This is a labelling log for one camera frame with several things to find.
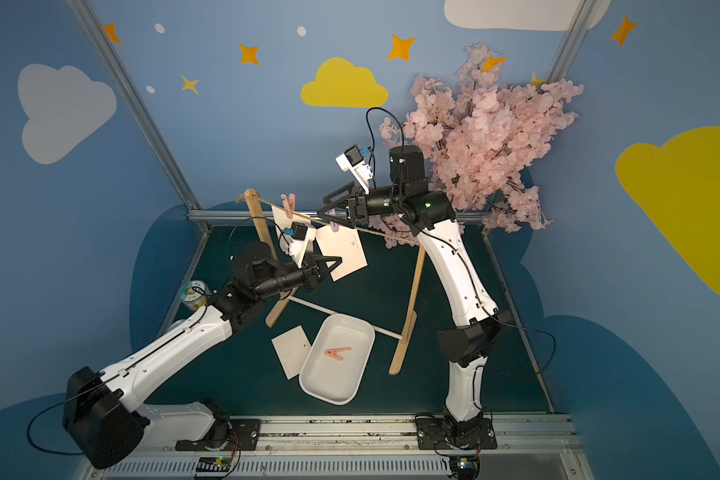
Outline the white postcard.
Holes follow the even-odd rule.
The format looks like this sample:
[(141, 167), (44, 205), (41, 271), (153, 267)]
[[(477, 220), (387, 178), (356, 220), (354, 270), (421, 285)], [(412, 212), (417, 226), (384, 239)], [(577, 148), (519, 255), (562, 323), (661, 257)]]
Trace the white postcard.
[(311, 351), (302, 326), (294, 327), (271, 340), (287, 380), (296, 377)]
[(334, 231), (331, 226), (321, 227), (316, 230), (316, 242), (324, 256), (337, 256), (342, 260), (331, 272), (333, 281), (367, 266), (359, 234), (354, 229), (339, 226), (338, 230)]
[(286, 212), (282, 208), (272, 207), (273, 220), (277, 225), (278, 245), (283, 252), (288, 250), (288, 245), (292, 240), (292, 223), (293, 220), (287, 217)]

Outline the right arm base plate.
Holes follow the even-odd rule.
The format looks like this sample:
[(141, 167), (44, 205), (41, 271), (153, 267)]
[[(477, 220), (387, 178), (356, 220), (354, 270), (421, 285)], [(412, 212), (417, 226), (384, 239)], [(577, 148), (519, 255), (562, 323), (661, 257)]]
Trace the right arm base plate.
[(492, 421), (480, 415), (464, 422), (450, 416), (417, 415), (414, 424), (420, 450), (495, 450), (498, 446)]

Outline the salmon clothespin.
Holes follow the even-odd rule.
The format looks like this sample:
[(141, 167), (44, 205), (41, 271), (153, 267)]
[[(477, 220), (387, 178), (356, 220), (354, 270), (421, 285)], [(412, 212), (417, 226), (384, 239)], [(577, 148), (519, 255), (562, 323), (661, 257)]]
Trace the salmon clothespin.
[(351, 347), (340, 347), (340, 348), (329, 348), (324, 351), (324, 354), (337, 361), (343, 361), (344, 357), (343, 354), (345, 352), (351, 351)]

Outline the light pink clothespin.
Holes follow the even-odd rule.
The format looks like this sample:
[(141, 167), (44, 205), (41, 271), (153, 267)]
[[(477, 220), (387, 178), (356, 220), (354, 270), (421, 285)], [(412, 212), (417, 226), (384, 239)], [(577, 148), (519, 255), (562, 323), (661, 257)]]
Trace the light pink clothespin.
[(296, 196), (293, 193), (290, 193), (288, 195), (282, 194), (281, 195), (282, 200), (282, 208), (285, 212), (285, 215), (288, 219), (293, 219), (295, 214), (295, 203), (296, 203)]

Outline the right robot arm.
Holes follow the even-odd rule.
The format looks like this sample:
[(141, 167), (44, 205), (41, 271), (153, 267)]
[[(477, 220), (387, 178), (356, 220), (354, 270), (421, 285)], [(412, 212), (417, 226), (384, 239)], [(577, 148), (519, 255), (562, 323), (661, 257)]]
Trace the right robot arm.
[(432, 449), (493, 448), (493, 422), (481, 401), (483, 371), (498, 334), (512, 328), (511, 315), (499, 311), (484, 289), (447, 195), (429, 188), (421, 149), (406, 143), (390, 148), (391, 183), (383, 188), (375, 185), (374, 159), (374, 148), (356, 145), (339, 154), (338, 166), (354, 179), (326, 195), (318, 215), (352, 229), (373, 216), (396, 215), (410, 229), (434, 265), (454, 322), (453, 328), (440, 331), (437, 337), (449, 362), (444, 414), (431, 419), (423, 430), (430, 436)]

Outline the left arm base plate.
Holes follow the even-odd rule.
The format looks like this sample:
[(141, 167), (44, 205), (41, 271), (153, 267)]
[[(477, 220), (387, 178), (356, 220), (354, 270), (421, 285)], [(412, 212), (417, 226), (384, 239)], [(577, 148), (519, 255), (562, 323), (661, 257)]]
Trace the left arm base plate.
[(182, 440), (175, 444), (176, 451), (254, 451), (257, 447), (262, 422), (260, 419), (232, 418), (216, 420), (200, 440)]

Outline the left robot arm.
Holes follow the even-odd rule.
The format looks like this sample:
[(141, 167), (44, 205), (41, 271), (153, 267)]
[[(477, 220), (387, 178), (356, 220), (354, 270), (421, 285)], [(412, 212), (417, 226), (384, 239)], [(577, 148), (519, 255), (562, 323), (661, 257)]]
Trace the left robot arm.
[(315, 291), (342, 259), (302, 251), (283, 263), (256, 241), (232, 262), (230, 279), (188, 319), (119, 362), (70, 376), (61, 424), (93, 467), (112, 467), (140, 446), (200, 441), (225, 426), (224, 413), (208, 401), (157, 407), (147, 400), (195, 358), (261, 316), (269, 298), (299, 287)]

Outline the purple clothespin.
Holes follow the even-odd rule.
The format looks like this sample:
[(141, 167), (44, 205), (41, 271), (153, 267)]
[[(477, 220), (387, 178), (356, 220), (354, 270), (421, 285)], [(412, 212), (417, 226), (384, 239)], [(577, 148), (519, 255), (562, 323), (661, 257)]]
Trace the purple clothespin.
[(333, 232), (338, 233), (340, 231), (340, 225), (336, 222), (334, 222), (334, 219), (336, 218), (336, 212), (334, 209), (329, 209), (326, 212), (327, 218), (329, 220), (330, 228)]

